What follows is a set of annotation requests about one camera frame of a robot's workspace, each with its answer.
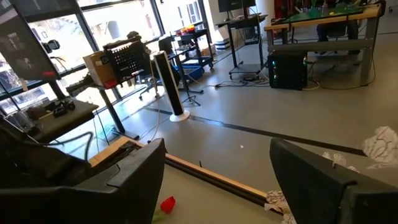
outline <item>concrete floor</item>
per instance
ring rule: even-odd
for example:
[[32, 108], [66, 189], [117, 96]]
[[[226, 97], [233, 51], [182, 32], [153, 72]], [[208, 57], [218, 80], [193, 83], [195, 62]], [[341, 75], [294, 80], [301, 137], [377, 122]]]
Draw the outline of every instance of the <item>concrete floor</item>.
[[[398, 22], [398, 11], [386, 14], [381, 19], [377, 37], [374, 62], [376, 79], [368, 87], [354, 90], [326, 90], [319, 88], [313, 91], [278, 90], [269, 87], [261, 88], [220, 88], [218, 90], [207, 85], [215, 85], [229, 80], [228, 72], [232, 69], [231, 56], [217, 61], [213, 72], [206, 69], [200, 80], [202, 85], [193, 83], [191, 88], [205, 88], [203, 95], [197, 95], [201, 106], [188, 106], [192, 115], [234, 124], [241, 127], [284, 134], [303, 139], [315, 140], [339, 146], [362, 149], [363, 141], [372, 136], [380, 126], [390, 126], [398, 130], [398, 28], [389, 24]], [[299, 30], [298, 39], [316, 38], [315, 28], [309, 32]], [[245, 63], [258, 61], [256, 46], [246, 46], [239, 50], [238, 57]], [[359, 68], [339, 66], [327, 74], [323, 74], [329, 67], [314, 67], [315, 76], [323, 86], [335, 88], [358, 86]], [[137, 96], [131, 96], [125, 103], [116, 106], [116, 111], [124, 120], [124, 126], [137, 134], [149, 133], [140, 141], [152, 139], [154, 127], [158, 121], [158, 114], [154, 112], [157, 103], [148, 107], [150, 110], [139, 108], [148, 104], [153, 93], [146, 94], [146, 101], [140, 103]], [[180, 93], [182, 100], [186, 94]], [[160, 109], [170, 111], [166, 97], [159, 100]], [[112, 123], [107, 111], [100, 114], [104, 123]], [[271, 163], [269, 161], [269, 136], [254, 134], [238, 129], [225, 128], [189, 119], [181, 123], [171, 123], [168, 115], [161, 113], [159, 130], [155, 138], [165, 138], [169, 153], [215, 171], [221, 175], [235, 179], [259, 190], [268, 191], [278, 189]], [[93, 122], [85, 124], [85, 128], [93, 131]], [[63, 138], [76, 135], [71, 132]], [[330, 149], [298, 144], [317, 154]], [[90, 156], [106, 147], [106, 142], [100, 140], [98, 148], [96, 141], [90, 147]], [[63, 147], [65, 152], [75, 147]], [[84, 147], [72, 150], [74, 156], [82, 157]], [[367, 170], [373, 162], [365, 157], [345, 154], [348, 164], [355, 166], [362, 173], [398, 186], [395, 177], [396, 169]]]

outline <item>crumpled paper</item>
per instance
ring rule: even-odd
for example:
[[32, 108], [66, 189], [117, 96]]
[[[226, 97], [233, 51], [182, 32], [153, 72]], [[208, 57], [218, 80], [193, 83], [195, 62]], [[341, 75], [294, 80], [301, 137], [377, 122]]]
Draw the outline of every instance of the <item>crumpled paper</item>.
[[294, 220], [293, 214], [290, 211], [289, 206], [287, 205], [287, 201], [282, 191], [280, 190], [272, 190], [267, 192], [266, 196], [267, 202], [264, 204], [264, 209], [266, 211], [270, 209], [274, 209], [277, 212], [284, 214], [284, 220], [281, 224], [297, 224]]
[[398, 166], [398, 135], [390, 127], [380, 127], [375, 135], [365, 140], [363, 152], [376, 161], [368, 169]]
[[[369, 158], [377, 162], [368, 169], [380, 169], [386, 167], [398, 167], [398, 135], [390, 127], [380, 127], [374, 132], [375, 135], [364, 142], [363, 152]], [[341, 154], [330, 156], [328, 152], [323, 153], [324, 158], [330, 159], [335, 164], [339, 164], [347, 169], [358, 172], [353, 166], [347, 166], [347, 160]], [[284, 214], [284, 221], [281, 224], [297, 224], [290, 211], [286, 198], [282, 191], [273, 190], [267, 193], [268, 203], [264, 204], [266, 211], [274, 209]]]
[[[359, 172], [355, 167], [349, 166], [347, 167], [347, 160], [341, 154], [334, 154], [333, 158], [330, 156], [329, 152], [325, 152], [322, 155], [324, 158], [330, 159], [335, 164], [339, 164], [347, 169], [353, 170], [355, 172]], [[287, 204], [286, 198], [280, 190], [272, 190], [267, 193], [266, 196], [267, 202], [264, 204], [264, 209], [266, 211], [270, 209], [274, 209], [277, 212], [284, 214], [284, 220], [281, 224], [297, 224], [294, 220], [292, 211]]]

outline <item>blue crate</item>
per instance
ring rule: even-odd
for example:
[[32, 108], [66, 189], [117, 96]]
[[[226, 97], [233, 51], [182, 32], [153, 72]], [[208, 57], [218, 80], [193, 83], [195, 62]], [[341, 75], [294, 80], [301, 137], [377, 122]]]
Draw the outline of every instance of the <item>blue crate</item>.
[[182, 68], [184, 69], [184, 77], [186, 80], [198, 80], [199, 78], [201, 78], [203, 76], [203, 72], [201, 69], [201, 66], [187, 66], [187, 65], [182, 65]]

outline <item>shelf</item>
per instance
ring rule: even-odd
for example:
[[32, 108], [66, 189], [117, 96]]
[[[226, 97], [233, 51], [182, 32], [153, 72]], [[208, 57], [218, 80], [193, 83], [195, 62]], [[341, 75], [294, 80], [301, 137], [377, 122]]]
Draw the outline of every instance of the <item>shelf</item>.
[[207, 35], [207, 29], [196, 30], [195, 33], [192, 33], [192, 34], [173, 35], [172, 37], [173, 38], [181, 37], [184, 39], [188, 39], [188, 38], [194, 39], [194, 38], [199, 38], [203, 35]]
[[201, 63], [199, 62], [199, 59], [197, 58], [190, 58], [189, 60], [182, 62], [183, 65], [201, 65], [205, 66], [208, 65], [209, 63], [213, 62], [213, 57], [210, 56], [202, 56], [201, 57]]

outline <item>window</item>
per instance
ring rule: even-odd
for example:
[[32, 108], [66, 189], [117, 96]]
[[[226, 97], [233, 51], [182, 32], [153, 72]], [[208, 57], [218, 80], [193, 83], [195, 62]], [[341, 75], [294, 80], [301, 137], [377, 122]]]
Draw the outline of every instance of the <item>window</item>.
[[174, 32], [201, 21], [198, 0], [164, 1], [157, 3], [166, 32]]
[[[36, 103], [42, 103], [49, 100], [56, 99], [54, 92], [49, 84], [44, 84], [40, 87], [34, 88], [13, 96], [12, 99], [17, 103], [20, 109], [26, 109]], [[0, 101], [0, 107], [7, 113], [11, 114], [17, 111], [17, 107], [10, 99]]]
[[100, 48], [110, 42], [126, 39], [131, 31], [138, 32], [142, 41], [160, 35], [149, 0], [117, 4], [83, 14]]
[[[33, 83], [35, 81], [27, 81], [27, 84]], [[17, 74], [12, 70], [6, 59], [0, 53], [0, 94], [4, 93], [2, 86], [7, 91], [15, 90], [22, 86]]]
[[120, 0], [77, 0], [77, 3], [79, 4], [80, 7], [83, 6], [91, 6], [99, 3], [105, 3], [105, 2], [116, 2]]
[[82, 57], [93, 53], [75, 15], [29, 25], [40, 42], [57, 40], [60, 43], [60, 48], [49, 54], [58, 72], [83, 64]]

